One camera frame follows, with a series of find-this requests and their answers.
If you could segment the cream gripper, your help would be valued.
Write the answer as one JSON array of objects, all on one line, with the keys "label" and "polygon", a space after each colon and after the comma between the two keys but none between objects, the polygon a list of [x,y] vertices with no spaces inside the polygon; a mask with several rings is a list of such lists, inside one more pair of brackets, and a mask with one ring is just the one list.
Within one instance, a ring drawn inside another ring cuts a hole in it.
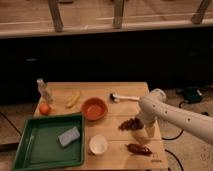
[{"label": "cream gripper", "polygon": [[145,125],[141,130],[132,131],[131,135],[139,144],[148,144],[154,138],[155,126],[153,124]]}]

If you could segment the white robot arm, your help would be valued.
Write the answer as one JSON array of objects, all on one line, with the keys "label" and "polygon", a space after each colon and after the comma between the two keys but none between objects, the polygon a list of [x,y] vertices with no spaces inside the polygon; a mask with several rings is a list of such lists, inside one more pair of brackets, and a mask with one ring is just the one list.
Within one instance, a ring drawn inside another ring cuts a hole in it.
[{"label": "white robot arm", "polygon": [[168,105],[166,99],[165,92],[158,88],[138,97],[136,117],[148,127],[162,118],[213,146],[213,117]]}]

